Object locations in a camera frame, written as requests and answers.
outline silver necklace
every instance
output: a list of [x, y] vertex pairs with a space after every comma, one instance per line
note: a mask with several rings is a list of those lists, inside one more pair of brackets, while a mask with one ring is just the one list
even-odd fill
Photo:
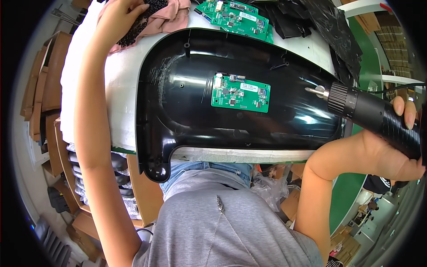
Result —
[[216, 202], [218, 204], [218, 209], [219, 209], [219, 216], [218, 216], [218, 220], [216, 221], [216, 225], [215, 225], [215, 231], [213, 232], [213, 236], [212, 236], [212, 240], [211, 240], [211, 246], [209, 247], [209, 251], [208, 251], [208, 255], [206, 255], [206, 260], [205, 260], [205, 267], [208, 264], [208, 258], [209, 258], [209, 254], [211, 253], [212, 250], [212, 245], [214, 243], [214, 239], [215, 239], [215, 234], [216, 234], [216, 230], [218, 229], [218, 224], [219, 224], [219, 220], [221, 219], [221, 216], [223, 216], [225, 218], [225, 220], [227, 221], [227, 224], [230, 226], [230, 228], [233, 230], [234, 235], [237, 237], [237, 239], [239, 239], [239, 242], [242, 244], [242, 246], [245, 248], [246, 252], [248, 253], [248, 255], [252, 258], [252, 260], [255, 262], [255, 264], [257, 265], [257, 267], [260, 267], [260, 265], [257, 263], [257, 261], [255, 260], [254, 256], [252, 255], [252, 253], [249, 252], [248, 248], [245, 246], [245, 244], [243, 244], [242, 240], [240, 239], [239, 235], [236, 233], [236, 231], [234, 230], [234, 228], [231, 226], [228, 218], [225, 216], [224, 213], [224, 205], [222, 204], [221, 199], [219, 198], [218, 195], [216, 195]]

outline gray t-shirt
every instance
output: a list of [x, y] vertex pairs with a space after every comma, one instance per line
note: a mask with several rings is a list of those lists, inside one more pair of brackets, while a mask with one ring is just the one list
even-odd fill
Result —
[[153, 239], [143, 241], [133, 267], [323, 266], [312, 239], [286, 227], [261, 197], [225, 173], [189, 170], [173, 183], [169, 192], [176, 193], [161, 207]]

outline hand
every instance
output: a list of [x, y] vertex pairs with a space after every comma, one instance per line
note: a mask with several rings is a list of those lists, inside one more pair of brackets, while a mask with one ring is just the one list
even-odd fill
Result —
[[101, 46], [109, 51], [125, 36], [136, 18], [148, 7], [148, 4], [143, 4], [143, 0], [116, 0], [108, 3], [98, 22], [92, 41], [98, 47]]
[[[396, 114], [405, 117], [407, 128], [412, 129], [415, 118], [419, 116], [414, 102], [407, 101], [405, 104], [401, 97], [396, 97], [392, 104]], [[366, 156], [372, 157], [375, 163], [375, 173], [370, 174], [396, 181], [412, 181], [423, 176], [425, 167], [421, 165], [421, 158], [418, 161], [409, 159], [388, 142], [367, 130], [362, 130], [358, 135], [362, 137]]]

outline blue jeans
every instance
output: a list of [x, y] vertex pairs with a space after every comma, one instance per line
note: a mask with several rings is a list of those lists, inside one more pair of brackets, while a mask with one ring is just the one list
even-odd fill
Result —
[[205, 161], [182, 161], [172, 160], [170, 163], [170, 178], [167, 182], [160, 184], [160, 188], [165, 194], [170, 186], [188, 170], [218, 169], [237, 174], [243, 182], [250, 188], [252, 164], [248, 163], [212, 163]]

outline black cable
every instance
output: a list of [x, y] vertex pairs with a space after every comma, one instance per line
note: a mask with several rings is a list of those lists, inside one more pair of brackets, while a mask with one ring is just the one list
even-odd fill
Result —
[[136, 232], [139, 232], [139, 231], [146, 231], [146, 232], [150, 233], [151, 235], [153, 235], [152, 231], [145, 229], [145, 228], [139, 228], [138, 230], [136, 230]]
[[400, 86], [397, 86], [397, 87], [394, 87], [394, 88], [390, 88], [390, 89], [386, 89], [386, 90], [382, 90], [382, 91], [376, 91], [376, 92], [371, 92], [370, 91], [370, 93], [373, 93], [373, 94], [382, 94], [382, 93], [390, 92], [390, 91], [393, 91], [393, 90], [402, 89], [402, 88], [406, 88], [406, 87], [412, 87], [412, 86], [425, 86], [425, 83], [408, 83], [408, 84], [405, 84], [405, 85], [400, 85]]

